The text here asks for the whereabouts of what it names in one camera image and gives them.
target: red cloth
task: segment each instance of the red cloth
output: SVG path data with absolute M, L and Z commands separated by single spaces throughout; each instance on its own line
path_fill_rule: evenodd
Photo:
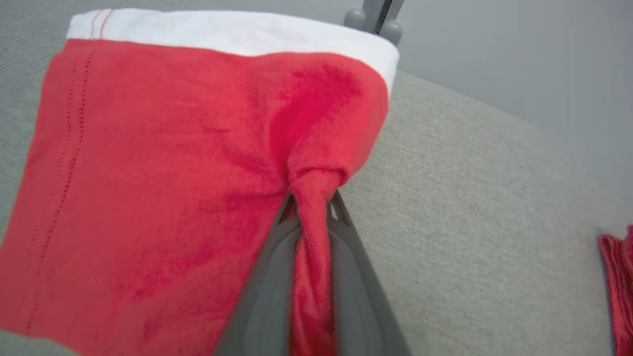
M 633 355 L 633 225 L 623 241 L 600 238 L 611 300 L 611 319 L 617 356 Z
M 0 250 L 0 327 L 84 355 L 208 355 L 290 188 L 292 352 L 332 355 L 325 204 L 387 97 L 337 54 L 69 40 Z

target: fabric fold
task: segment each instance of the fabric fold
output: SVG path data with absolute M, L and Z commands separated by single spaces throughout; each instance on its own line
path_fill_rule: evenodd
M 633 354 L 633 225 L 628 230 L 624 240 L 602 235 L 599 242 L 606 265 L 617 356 Z

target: gray fabric surface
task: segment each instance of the gray fabric surface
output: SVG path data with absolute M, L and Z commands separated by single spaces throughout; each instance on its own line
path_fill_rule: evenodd
M 221 9 L 202 0 L 0 3 L 0 230 L 47 64 L 70 16 L 96 8 Z M 631 191 L 582 149 L 400 73 L 387 123 L 342 193 L 415 355 L 608 355 L 597 238 L 623 234 Z M 0 355 L 66 355 L 0 333 Z

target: white band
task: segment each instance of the white band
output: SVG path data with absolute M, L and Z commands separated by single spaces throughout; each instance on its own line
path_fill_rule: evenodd
M 243 11 L 96 10 L 73 16 L 66 36 L 212 49 L 241 56 L 335 53 L 374 69 L 389 92 L 399 58 L 398 49 L 376 35 L 293 16 Z

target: stitched seam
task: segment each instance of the stitched seam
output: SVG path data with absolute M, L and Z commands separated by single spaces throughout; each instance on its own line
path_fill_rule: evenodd
M 103 28 L 106 26 L 106 22 L 108 22 L 108 19 L 113 12 L 115 12 L 114 9 L 110 10 L 106 18 L 103 20 L 103 23 L 101 24 L 101 30 L 99 31 L 99 39 L 103 39 Z
M 71 109 L 73 104 L 73 96 L 75 90 L 75 77 L 77 76 L 77 63 L 73 65 L 72 79 L 70 82 L 70 90 L 68 92 L 68 110 L 66 111 L 66 122 L 68 124 L 67 130 L 68 135 L 66 137 L 66 143 L 64 144 L 64 148 L 61 150 L 60 159 L 57 161 L 57 172 L 60 171 L 61 161 L 66 155 L 66 150 L 68 149 L 68 145 L 70 144 L 70 138 L 72 135 L 72 123 L 71 123 Z
M 68 193 L 68 190 L 70 189 L 70 183 L 72 182 L 72 178 L 73 178 L 73 171 L 75 170 L 75 166 L 77 164 L 77 157 L 79 156 L 79 152 L 80 152 L 80 149 L 81 149 L 82 141 L 84 139 L 84 113 L 85 113 L 86 87 L 88 85 L 88 74 L 89 74 L 89 70 L 90 70 L 92 55 L 94 55 L 95 50 L 96 49 L 93 49 L 92 52 L 88 55 L 88 59 L 86 61 L 85 69 L 84 69 L 84 84 L 82 86 L 81 105 L 79 107 L 79 129 L 80 129 L 80 134 L 79 134 L 79 141 L 78 141 L 78 144 L 77 144 L 77 149 L 75 150 L 74 157 L 72 158 L 72 163 L 71 163 L 70 168 L 68 170 L 68 180 L 66 182 L 66 185 L 64 185 L 64 190 L 63 190 L 63 194 L 61 196 L 60 205 L 59 205 L 57 211 L 55 212 L 55 216 L 53 218 L 53 222 L 49 226 L 48 232 L 46 234 L 46 240 L 44 241 L 44 247 L 43 247 L 43 249 L 42 249 L 42 251 L 40 253 L 40 259 L 39 259 L 39 261 L 37 263 L 37 268 L 36 268 L 36 273 L 35 273 L 34 307 L 33 307 L 31 313 L 28 316 L 27 336 L 30 334 L 33 318 L 35 317 L 35 313 L 37 313 L 37 310 L 39 308 L 39 286 L 40 286 L 40 280 L 41 280 L 42 265 L 44 264 L 44 261 L 46 259 L 46 252 L 48 251 L 48 245 L 51 242 L 51 239 L 53 238 L 53 234 L 55 232 L 55 227 L 57 226 L 57 220 L 59 219 L 60 213 L 61 213 L 61 211 L 62 211 L 62 209 L 64 207 L 64 202 L 66 201 L 66 194 Z
M 94 21 L 97 20 L 97 17 L 99 17 L 99 15 L 101 15 L 102 11 L 103 11 L 103 9 L 99 10 L 99 12 L 97 12 L 97 14 L 94 15 L 94 17 L 92 18 L 91 26 L 90 26 L 90 39 L 92 39 L 94 37 Z

